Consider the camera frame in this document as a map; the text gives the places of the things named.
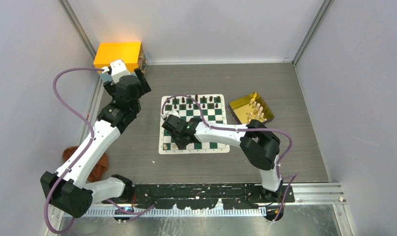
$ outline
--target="gold tray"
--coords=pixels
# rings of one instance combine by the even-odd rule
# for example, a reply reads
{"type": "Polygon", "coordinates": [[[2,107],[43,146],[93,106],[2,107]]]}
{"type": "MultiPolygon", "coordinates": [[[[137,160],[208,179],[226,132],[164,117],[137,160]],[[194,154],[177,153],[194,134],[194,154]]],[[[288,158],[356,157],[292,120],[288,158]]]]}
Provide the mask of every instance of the gold tray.
{"type": "Polygon", "coordinates": [[[229,112],[232,114],[236,122],[238,124],[247,124],[249,113],[253,113],[251,119],[256,119],[254,114],[255,108],[249,104],[251,99],[254,99],[256,103],[261,104],[261,107],[263,107],[262,112],[264,112],[264,116],[258,120],[263,124],[271,122],[274,119],[274,114],[257,92],[248,94],[229,103],[229,112]]]}

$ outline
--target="gray wooden tabletop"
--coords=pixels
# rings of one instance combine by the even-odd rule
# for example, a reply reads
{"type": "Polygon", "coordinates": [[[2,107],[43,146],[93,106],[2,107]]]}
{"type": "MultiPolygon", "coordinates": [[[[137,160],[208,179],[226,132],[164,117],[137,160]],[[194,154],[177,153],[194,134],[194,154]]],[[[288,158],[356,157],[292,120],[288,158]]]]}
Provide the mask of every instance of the gray wooden tabletop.
{"type": "MultiPolygon", "coordinates": [[[[267,126],[288,132],[294,140],[281,162],[282,175],[298,173],[299,182],[328,181],[292,64],[155,65],[147,68],[146,79],[152,92],[141,98],[138,117],[106,151],[109,170],[103,178],[120,174],[134,183],[260,182],[259,171],[235,147],[220,154],[158,153],[162,96],[221,93],[228,105],[257,91],[275,115],[267,126]]],[[[110,100],[104,92],[100,107],[110,100]]],[[[229,113],[227,123],[234,124],[229,113]]],[[[284,151],[288,139],[281,134],[278,137],[284,151]]]]}

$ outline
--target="brown cloth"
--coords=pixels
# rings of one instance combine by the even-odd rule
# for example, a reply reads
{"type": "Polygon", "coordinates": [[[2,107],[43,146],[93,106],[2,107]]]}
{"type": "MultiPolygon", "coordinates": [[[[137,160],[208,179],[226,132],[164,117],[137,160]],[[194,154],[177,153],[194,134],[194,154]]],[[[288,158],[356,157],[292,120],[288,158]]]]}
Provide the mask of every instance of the brown cloth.
{"type": "MultiPolygon", "coordinates": [[[[74,154],[78,147],[79,146],[69,147],[64,150],[64,152],[62,153],[62,158],[64,159],[64,161],[67,161],[74,154]]],[[[106,153],[104,153],[102,157],[100,157],[100,160],[96,163],[93,170],[89,174],[87,178],[88,181],[96,182],[100,180],[102,174],[106,172],[109,167],[108,159],[109,158],[107,157],[106,153]]]]}

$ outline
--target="green and white chessboard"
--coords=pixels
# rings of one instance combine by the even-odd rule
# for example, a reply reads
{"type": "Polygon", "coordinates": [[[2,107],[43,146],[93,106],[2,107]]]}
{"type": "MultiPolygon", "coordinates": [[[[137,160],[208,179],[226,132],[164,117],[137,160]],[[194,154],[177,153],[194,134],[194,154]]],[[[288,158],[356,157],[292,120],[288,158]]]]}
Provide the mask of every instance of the green and white chessboard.
{"type": "MultiPolygon", "coordinates": [[[[161,99],[161,104],[170,96],[164,96],[161,99]]],[[[203,114],[204,118],[209,122],[227,124],[226,121],[226,110],[225,110],[225,98],[221,94],[205,94],[198,95],[198,102],[202,106],[204,104],[203,114]]],[[[171,99],[169,103],[166,103],[164,112],[175,110],[180,114],[181,119],[189,121],[191,118],[200,118],[200,110],[193,101],[189,102],[188,98],[182,101],[182,97],[177,97],[177,100],[171,99]]],[[[230,151],[230,146],[218,143],[200,143],[200,144],[188,144],[185,149],[178,149],[175,145],[171,135],[163,129],[160,119],[160,141],[158,152],[160,154],[192,154],[192,153],[226,153],[230,151]]]]}

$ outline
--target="white wall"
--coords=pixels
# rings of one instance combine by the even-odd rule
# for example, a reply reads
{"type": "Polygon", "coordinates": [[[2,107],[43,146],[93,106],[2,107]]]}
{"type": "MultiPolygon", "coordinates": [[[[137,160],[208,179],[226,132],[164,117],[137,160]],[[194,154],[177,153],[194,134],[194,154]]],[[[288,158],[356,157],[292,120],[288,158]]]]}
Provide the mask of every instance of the white wall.
{"type": "Polygon", "coordinates": [[[149,62],[293,60],[323,0],[71,0],[94,47],[142,41],[149,62]]]}
{"type": "Polygon", "coordinates": [[[358,235],[397,236],[397,0],[334,1],[297,70],[358,235]]]}
{"type": "MultiPolygon", "coordinates": [[[[46,230],[39,179],[55,171],[82,128],[56,100],[53,78],[91,63],[57,1],[0,1],[0,235],[46,230]]],[[[95,79],[96,72],[64,76],[59,93],[87,112],[95,79]]]]}

